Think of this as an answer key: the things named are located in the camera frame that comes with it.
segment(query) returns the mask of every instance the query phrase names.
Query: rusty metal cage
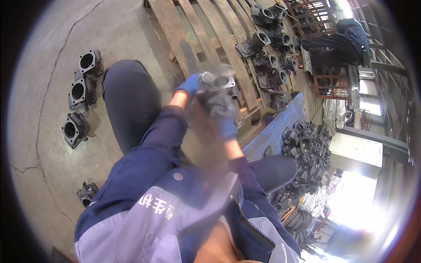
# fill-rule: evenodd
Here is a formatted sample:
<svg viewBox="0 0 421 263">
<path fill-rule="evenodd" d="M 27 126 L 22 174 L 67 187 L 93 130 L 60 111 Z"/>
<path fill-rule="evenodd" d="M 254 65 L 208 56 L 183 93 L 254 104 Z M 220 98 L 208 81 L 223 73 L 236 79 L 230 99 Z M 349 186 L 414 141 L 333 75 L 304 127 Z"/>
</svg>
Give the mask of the rusty metal cage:
<svg viewBox="0 0 421 263">
<path fill-rule="evenodd" d="M 313 67 L 313 80 L 318 98 L 350 99 L 348 66 Z"/>
<path fill-rule="evenodd" d="M 335 18 L 326 0 L 284 0 L 302 39 L 337 32 Z"/>
</svg>

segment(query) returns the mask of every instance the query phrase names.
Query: metal rack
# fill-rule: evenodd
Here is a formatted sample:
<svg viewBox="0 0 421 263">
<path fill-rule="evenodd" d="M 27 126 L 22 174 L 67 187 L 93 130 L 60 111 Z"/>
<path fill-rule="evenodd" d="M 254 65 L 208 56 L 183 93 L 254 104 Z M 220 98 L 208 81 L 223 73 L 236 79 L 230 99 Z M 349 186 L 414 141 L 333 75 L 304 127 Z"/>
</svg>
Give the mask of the metal rack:
<svg viewBox="0 0 421 263">
<path fill-rule="evenodd" d="M 284 0 L 284 3 L 302 39 L 337 32 L 335 18 L 325 0 Z"/>
</svg>

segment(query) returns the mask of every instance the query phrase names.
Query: factory floor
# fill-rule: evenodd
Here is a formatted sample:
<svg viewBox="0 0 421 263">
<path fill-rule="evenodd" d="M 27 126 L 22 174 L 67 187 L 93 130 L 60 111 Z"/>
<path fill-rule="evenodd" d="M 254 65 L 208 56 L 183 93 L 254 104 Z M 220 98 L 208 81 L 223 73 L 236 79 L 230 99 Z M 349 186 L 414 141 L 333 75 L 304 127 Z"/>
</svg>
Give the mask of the factory floor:
<svg viewBox="0 0 421 263">
<path fill-rule="evenodd" d="M 108 68 L 121 59 L 137 59 L 171 98 L 159 59 L 148 42 L 146 14 L 139 0 L 53 2 L 35 25 L 17 65 L 8 112 L 8 149 L 13 183 L 24 214 L 47 251 L 54 245 L 74 254 L 73 231 L 84 211 L 76 191 L 82 182 L 100 187 L 122 157 L 98 81 L 97 103 L 83 115 L 91 125 L 89 140 L 72 150 L 60 127 L 69 111 L 67 93 L 79 55 L 99 49 Z M 322 123 L 304 73 L 295 77 L 302 91 L 306 120 Z"/>
</svg>

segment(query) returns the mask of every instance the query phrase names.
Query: navy work pants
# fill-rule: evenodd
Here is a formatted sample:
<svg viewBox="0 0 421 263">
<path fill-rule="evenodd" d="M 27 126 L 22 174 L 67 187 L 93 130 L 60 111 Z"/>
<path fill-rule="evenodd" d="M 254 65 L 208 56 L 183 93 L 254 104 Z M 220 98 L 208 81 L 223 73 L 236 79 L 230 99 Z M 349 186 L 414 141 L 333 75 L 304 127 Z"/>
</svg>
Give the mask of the navy work pants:
<svg viewBox="0 0 421 263">
<path fill-rule="evenodd" d="M 360 55 L 354 45 L 341 34 L 329 36 L 309 37 L 301 40 L 301 45 L 306 50 L 308 48 L 334 48 L 322 54 L 311 56 L 312 64 L 315 66 L 331 65 L 343 66 L 360 64 Z"/>
<path fill-rule="evenodd" d="M 126 155 L 138 146 L 161 112 L 160 92 L 148 71 L 136 60 L 121 60 L 104 73 L 102 95 L 114 135 Z M 265 192 L 279 189 L 295 178 L 291 157 L 272 155 L 250 163 Z"/>
</svg>

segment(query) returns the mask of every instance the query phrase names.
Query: glove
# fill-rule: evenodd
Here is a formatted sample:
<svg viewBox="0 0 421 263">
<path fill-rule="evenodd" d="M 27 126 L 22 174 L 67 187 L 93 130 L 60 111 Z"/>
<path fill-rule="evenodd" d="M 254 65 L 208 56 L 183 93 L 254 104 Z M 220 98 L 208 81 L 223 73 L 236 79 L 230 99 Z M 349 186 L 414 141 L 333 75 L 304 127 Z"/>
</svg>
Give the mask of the glove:
<svg viewBox="0 0 421 263">
<path fill-rule="evenodd" d="M 223 141 L 229 141 L 238 134 L 235 117 L 216 119 L 216 127 L 219 137 Z"/>
<path fill-rule="evenodd" d="M 189 97 L 189 101 L 192 101 L 199 87 L 199 74 L 193 74 L 183 84 L 181 84 L 180 87 L 174 90 L 173 95 L 176 92 L 182 92 Z"/>
</svg>

